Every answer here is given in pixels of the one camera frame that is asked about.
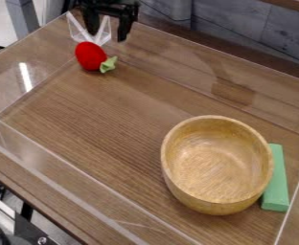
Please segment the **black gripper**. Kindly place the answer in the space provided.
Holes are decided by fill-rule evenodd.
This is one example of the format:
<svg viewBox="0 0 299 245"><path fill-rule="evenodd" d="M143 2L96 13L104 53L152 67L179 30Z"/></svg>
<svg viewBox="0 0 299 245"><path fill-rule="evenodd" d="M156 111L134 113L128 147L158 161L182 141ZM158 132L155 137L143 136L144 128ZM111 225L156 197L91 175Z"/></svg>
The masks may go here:
<svg viewBox="0 0 299 245"><path fill-rule="evenodd" d="M87 31L95 35L100 28L100 14L119 16L117 41L123 42L138 20L139 0L79 0Z"/></svg>

